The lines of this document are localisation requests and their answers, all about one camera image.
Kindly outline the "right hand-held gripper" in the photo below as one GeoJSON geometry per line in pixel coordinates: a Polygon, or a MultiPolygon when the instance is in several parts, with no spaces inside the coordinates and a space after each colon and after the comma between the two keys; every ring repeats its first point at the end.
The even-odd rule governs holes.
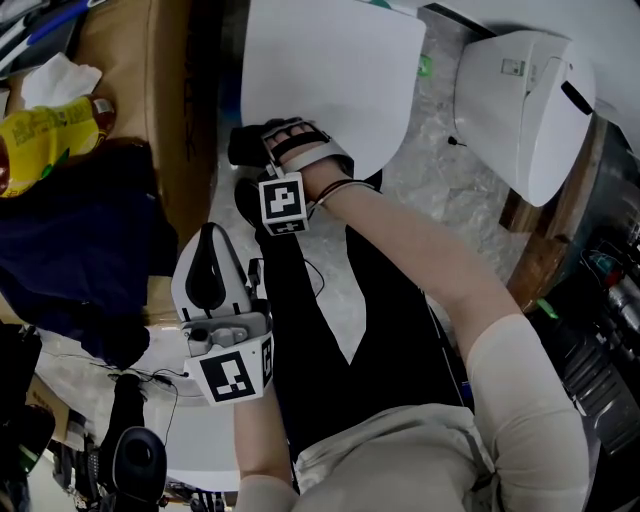
{"type": "Polygon", "coordinates": [[[344,173],[354,174],[354,161],[326,132],[302,118],[272,120],[261,127],[269,178],[259,184],[262,223],[271,235],[309,229],[302,171],[333,159],[344,173]]]}

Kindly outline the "person's right hand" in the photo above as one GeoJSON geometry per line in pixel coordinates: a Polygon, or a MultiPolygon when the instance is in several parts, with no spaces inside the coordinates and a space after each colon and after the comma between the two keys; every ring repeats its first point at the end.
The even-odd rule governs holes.
{"type": "MultiPolygon", "coordinates": [[[[287,164],[298,156],[323,145],[322,141],[302,144],[302,137],[307,133],[317,134],[312,125],[308,123],[298,124],[274,133],[265,139],[265,144],[271,151],[280,152],[279,162],[287,164]]],[[[303,167],[300,172],[306,198],[311,201],[315,201],[329,185],[348,178],[340,162],[333,157],[318,160],[303,167]]]]}

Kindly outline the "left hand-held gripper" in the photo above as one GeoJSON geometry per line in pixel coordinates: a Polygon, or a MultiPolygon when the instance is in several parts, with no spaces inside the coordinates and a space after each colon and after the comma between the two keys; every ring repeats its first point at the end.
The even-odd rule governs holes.
{"type": "Polygon", "coordinates": [[[272,380],[269,302],[259,262],[245,271],[226,231],[206,223],[184,247],[171,281],[190,357],[185,372],[210,405],[260,398],[272,380]]]}

